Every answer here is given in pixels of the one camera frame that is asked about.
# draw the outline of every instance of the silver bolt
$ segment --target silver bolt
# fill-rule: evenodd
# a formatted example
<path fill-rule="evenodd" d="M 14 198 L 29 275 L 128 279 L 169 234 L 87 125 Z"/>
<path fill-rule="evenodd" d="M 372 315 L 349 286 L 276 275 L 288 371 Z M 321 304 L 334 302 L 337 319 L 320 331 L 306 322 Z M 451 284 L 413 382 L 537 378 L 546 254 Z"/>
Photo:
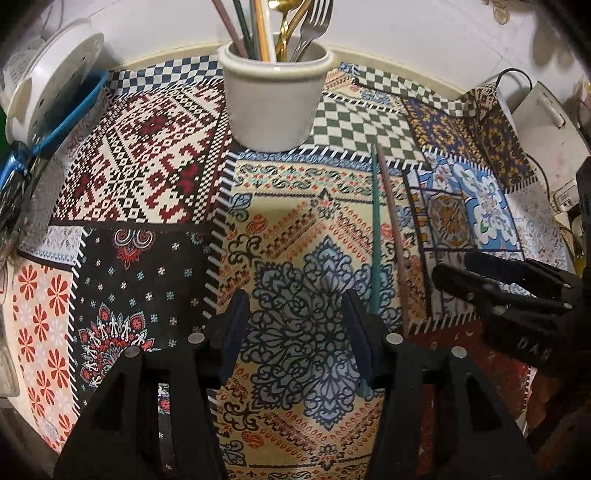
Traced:
<path fill-rule="evenodd" d="M 139 355 L 139 347 L 137 345 L 129 346 L 123 351 L 123 353 L 127 358 L 133 358 Z"/>
<path fill-rule="evenodd" d="M 458 358 L 465 358 L 466 355 L 468 354 L 468 352 L 466 352 L 466 349 L 462 346 L 455 346 L 452 347 L 452 355 Z"/>
<path fill-rule="evenodd" d="M 399 333 L 389 333 L 386 335 L 386 341 L 392 345 L 400 345 L 402 343 L 402 335 Z"/>
<path fill-rule="evenodd" d="M 507 307 L 504 307 L 503 305 L 495 305 L 493 308 L 491 308 L 491 312 L 493 315 L 501 316 L 506 311 L 507 311 Z"/>
<path fill-rule="evenodd" d="M 201 343 L 205 340 L 205 335 L 201 332 L 193 332 L 191 335 L 189 335 L 188 340 L 191 345 L 197 345 L 198 343 Z"/>

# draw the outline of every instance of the white wall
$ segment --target white wall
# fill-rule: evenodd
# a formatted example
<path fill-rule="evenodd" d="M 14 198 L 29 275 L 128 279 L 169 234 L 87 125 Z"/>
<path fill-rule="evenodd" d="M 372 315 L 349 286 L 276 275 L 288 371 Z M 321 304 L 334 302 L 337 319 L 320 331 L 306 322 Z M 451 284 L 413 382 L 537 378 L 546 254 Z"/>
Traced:
<path fill-rule="evenodd" d="M 224 2 L 232 15 L 232 1 Z M 246 8 L 248 1 L 242 3 Z M 323 41 L 386 58 L 460 90 L 513 66 L 565 101 L 583 76 L 580 65 L 532 5 L 509 1 L 508 8 L 510 22 L 499 25 L 492 6 L 481 0 L 336 0 Z M 56 0 L 42 20 L 50 33 L 83 15 L 105 34 L 103 66 L 228 37 L 210 0 Z M 501 88 L 516 104 L 525 85 L 517 74 L 505 77 Z"/>

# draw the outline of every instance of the teal chopstick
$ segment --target teal chopstick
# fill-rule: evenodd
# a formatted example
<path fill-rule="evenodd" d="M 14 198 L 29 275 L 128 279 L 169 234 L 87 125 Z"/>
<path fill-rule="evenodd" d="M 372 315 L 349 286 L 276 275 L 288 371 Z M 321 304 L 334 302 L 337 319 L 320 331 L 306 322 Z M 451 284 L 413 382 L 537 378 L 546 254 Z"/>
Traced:
<path fill-rule="evenodd" d="M 374 224 L 374 255 L 371 269 L 371 298 L 369 301 L 369 312 L 379 313 L 379 288 L 382 251 L 380 245 L 379 231 L 379 189 L 378 189 L 378 153 L 375 145 L 371 148 L 371 174 L 372 174 L 372 204 Z"/>
<path fill-rule="evenodd" d="M 234 8 L 236 9 L 238 23 L 240 23 L 240 29 L 242 30 L 242 38 L 244 38 L 244 46 L 246 47 L 248 58 L 254 60 L 256 58 L 255 46 L 252 43 L 252 37 L 248 31 L 248 24 L 246 23 L 246 18 L 244 18 L 244 10 L 242 10 L 242 4 L 240 3 L 240 0 L 234 0 Z"/>

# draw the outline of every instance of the silver fork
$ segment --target silver fork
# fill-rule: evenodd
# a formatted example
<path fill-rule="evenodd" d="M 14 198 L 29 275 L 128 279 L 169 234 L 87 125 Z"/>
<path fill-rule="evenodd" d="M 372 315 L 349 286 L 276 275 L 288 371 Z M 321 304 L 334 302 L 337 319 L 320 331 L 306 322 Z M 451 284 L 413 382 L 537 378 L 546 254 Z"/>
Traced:
<path fill-rule="evenodd" d="M 314 0 L 308 8 L 308 13 L 300 30 L 300 43 L 295 48 L 290 61 L 298 61 L 308 45 L 313 40 L 326 33 L 332 16 L 332 6 L 335 0 Z"/>

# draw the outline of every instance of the tablecloth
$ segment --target tablecloth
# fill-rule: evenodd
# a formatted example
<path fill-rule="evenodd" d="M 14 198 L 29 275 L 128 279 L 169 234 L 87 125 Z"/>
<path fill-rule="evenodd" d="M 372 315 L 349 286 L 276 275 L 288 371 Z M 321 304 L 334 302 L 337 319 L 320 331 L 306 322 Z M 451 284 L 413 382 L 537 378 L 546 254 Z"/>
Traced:
<path fill-rule="evenodd" d="M 230 477 L 363 478 L 383 394 L 360 388 L 340 296 L 355 288 L 369 298 L 376 140 L 397 199 L 411 341 L 464 346 L 521 415 L 530 369 L 483 344 L 472 306 L 430 281 L 437 263 L 462 266 L 474 250 L 566 267 L 493 86 L 450 101 L 343 63 L 327 77 L 310 138 L 281 154 L 232 139 L 215 56 L 112 72 L 109 86 L 100 119 L 83 120 L 42 178 L 31 224 L 43 227 L 21 242 L 6 317 L 18 326 L 35 428 L 56 451 L 125 347 L 175 345 L 244 288 L 246 339 L 232 378 L 210 394 Z M 380 315 L 395 330 L 397 268 L 380 198 Z M 163 460 L 173 471 L 167 395 L 163 384 Z M 426 421 L 420 471 L 431 429 Z"/>

